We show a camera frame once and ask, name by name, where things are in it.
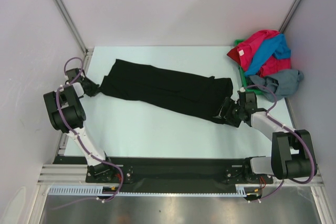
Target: blue shirt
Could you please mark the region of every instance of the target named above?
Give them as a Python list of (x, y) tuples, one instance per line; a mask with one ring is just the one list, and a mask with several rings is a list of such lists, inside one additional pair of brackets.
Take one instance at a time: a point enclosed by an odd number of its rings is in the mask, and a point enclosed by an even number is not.
[(251, 76), (256, 74), (272, 55), (278, 60), (290, 58), (290, 49), (283, 34), (265, 39), (261, 43), (244, 75)]

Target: green basket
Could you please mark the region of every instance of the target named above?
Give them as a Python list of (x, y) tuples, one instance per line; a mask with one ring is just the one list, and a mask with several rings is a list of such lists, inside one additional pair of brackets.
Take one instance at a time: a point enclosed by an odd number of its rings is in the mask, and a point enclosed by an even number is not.
[[(235, 40), (235, 46), (237, 46), (239, 43), (241, 43), (243, 41), (244, 41), (243, 39), (236, 39)], [(244, 71), (243, 71), (241, 66), (239, 66), (238, 69), (239, 69), (240, 79), (242, 80), (242, 85), (243, 85), (244, 88), (246, 88), (247, 87), (247, 82), (246, 82), (246, 78), (245, 78), (245, 75), (244, 75)], [(256, 95), (263, 94), (262, 91), (259, 90), (259, 89), (246, 89), (246, 91), (253, 91)]]

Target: black garment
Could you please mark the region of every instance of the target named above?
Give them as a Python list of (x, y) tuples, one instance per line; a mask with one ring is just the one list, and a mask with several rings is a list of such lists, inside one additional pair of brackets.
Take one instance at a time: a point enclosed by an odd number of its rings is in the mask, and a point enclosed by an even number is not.
[(224, 99), (231, 97), (233, 86), (230, 78), (207, 78), (117, 59), (100, 90), (111, 97), (143, 101), (224, 124), (224, 119), (214, 116)]

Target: white wall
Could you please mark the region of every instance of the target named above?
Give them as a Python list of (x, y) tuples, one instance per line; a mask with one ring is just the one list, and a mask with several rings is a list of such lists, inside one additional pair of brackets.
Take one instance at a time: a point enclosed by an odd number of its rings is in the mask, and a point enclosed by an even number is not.
[(290, 104), (298, 127), (312, 135), (317, 162), (336, 212), (335, 31), (335, 0), (303, 0), (286, 37), (293, 67), (305, 75)]
[(64, 0), (88, 47), (232, 45), (279, 29), (294, 0)]
[(23, 223), (59, 134), (43, 94), (64, 82), (64, 62), (81, 53), (53, 0), (0, 0), (0, 6), (0, 219), (24, 186)]

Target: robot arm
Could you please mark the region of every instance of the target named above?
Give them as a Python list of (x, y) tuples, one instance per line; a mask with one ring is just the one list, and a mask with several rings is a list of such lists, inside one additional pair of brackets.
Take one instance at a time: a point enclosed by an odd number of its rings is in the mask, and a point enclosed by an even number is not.
[[(245, 92), (242, 89), (238, 94), (238, 101), (225, 99), (217, 117), (225, 118), (235, 127), (239, 127), (243, 121), (272, 141), (271, 157), (248, 158), (252, 173), (274, 175), (278, 179), (309, 177), (312, 171), (310, 154), (316, 175), (317, 165), (309, 132), (285, 126), (269, 115), (265, 109), (257, 108), (257, 97), (254, 92)], [(293, 132), (302, 139), (309, 154)], [(291, 154), (291, 149), (298, 150), (299, 153)]]
[[(79, 73), (79, 69), (71, 69), (67, 71), (68, 81), (66, 84), (72, 81), (72, 79)], [(55, 130), (61, 130), (68, 137), (73, 139), (78, 145), (80, 150), (84, 153), (88, 164), (88, 172), (92, 175), (92, 179), (96, 182), (110, 182), (116, 171), (113, 167), (103, 164), (98, 161), (110, 162), (103, 149), (98, 147), (94, 141), (90, 139), (86, 133), (84, 127), (84, 121), (86, 120), (85, 111), (79, 101), (84, 94), (92, 97), (99, 93), (99, 85), (93, 83), (88, 79), (84, 73), (77, 79), (77, 81), (69, 86), (64, 87), (59, 92), (59, 100), (63, 115), (69, 124), (77, 133), (70, 131), (64, 124), (61, 115), (57, 109), (56, 92), (50, 92), (43, 95), (46, 108), (48, 111), (49, 119)]]

